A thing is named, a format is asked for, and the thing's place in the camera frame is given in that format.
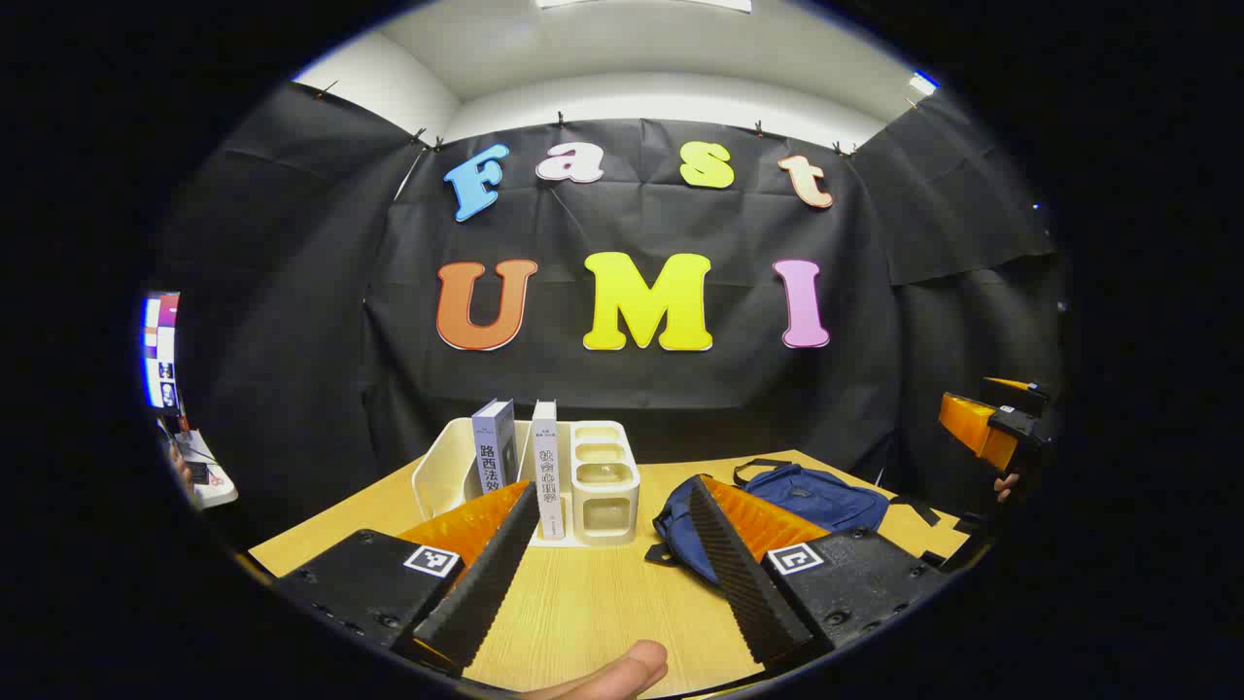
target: monitor screen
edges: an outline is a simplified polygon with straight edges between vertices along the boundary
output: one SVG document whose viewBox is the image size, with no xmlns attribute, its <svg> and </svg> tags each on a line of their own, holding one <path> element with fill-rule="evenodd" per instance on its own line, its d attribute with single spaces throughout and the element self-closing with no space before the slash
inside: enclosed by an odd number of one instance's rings
<svg viewBox="0 0 1244 700">
<path fill-rule="evenodd" d="M 149 291 L 143 313 L 143 377 L 147 402 L 160 415 L 180 415 L 173 332 L 177 326 L 177 291 Z"/>
</svg>

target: white book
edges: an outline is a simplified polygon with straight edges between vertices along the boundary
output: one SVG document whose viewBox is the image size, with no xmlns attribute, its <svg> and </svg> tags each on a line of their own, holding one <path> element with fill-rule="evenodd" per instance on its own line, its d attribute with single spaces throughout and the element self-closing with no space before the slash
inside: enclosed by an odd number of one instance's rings
<svg viewBox="0 0 1244 700">
<path fill-rule="evenodd" d="M 475 461 L 484 494 L 509 486 L 518 479 L 519 460 L 514 448 L 514 402 L 493 399 L 471 417 L 475 429 Z"/>
<path fill-rule="evenodd" d="M 531 414 L 536 492 L 540 504 L 540 527 L 545 540 L 561 540 L 566 526 L 561 512 L 561 472 L 557 464 L 557 403 L 536 402 Z"/>
</svg>

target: white ceiling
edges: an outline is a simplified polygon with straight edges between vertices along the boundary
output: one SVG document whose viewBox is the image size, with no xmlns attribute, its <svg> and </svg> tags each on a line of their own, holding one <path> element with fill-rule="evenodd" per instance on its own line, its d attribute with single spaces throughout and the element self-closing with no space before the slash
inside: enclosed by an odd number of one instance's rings
<svg viewBox="0 0 1244 700">
<path fill-rule="evenodd" d="M 459 99 L 554 78 L 674 71 L 768 82 L 889 122 L 923 97 L 912 67 L 817 9 L 754 0 L 750 15 L 678 0 L 439 0 L 379 27 Z"/>
</svg>

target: pink letter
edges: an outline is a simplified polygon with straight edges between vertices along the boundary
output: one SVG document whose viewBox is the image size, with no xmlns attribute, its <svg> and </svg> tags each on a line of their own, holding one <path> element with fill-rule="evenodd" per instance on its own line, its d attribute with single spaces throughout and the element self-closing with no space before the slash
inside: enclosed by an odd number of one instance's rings
<svg viewBox="0 0 1244 700">
<path fill-rule="evenodd" d="M 787 347 L 821 347 L 830 341 L 830 332 L 821 327 L 821 311 L 816 305 L 812 280 L 821 267 L 811 260 L 778 260 L 774 269 L 786 283 L 786 312 L 790 327 L 781 333 Z"/>
</svg>

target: yellow letter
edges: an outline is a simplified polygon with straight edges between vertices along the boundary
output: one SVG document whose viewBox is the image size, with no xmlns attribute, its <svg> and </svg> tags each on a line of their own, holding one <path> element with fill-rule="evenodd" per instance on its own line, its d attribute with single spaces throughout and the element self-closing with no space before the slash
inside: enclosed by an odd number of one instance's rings
<svg viewBox="0 0 1244 700">
<path fill-rule="evenodd" d="M 734 170 L 723 160 L 730 159 L 730 152 L 720 143 L 704 143 L 703 140 L 688 140 L 678 150 L 685 164 L 678 172 L 687 180 L 687 184 L 699 187 L 730 187 L 734 182 Z"/>
<path fill-rule="evenodd" d="M 668 310 L 658 341 L 666 349 L 708 349 L 713 336 L 704 328 L 704 275 L 708 257 L 677 252 L 666 260 L 652 288 L 626 252 L 593 252 L 583 266 L 596 275 L 592 331 L 583 336 L 588 349 L 621 349 L 626 334 L 618 329 L 618 311 L 639 347 L 652 342 L 657 323 Z"/>
</svg>

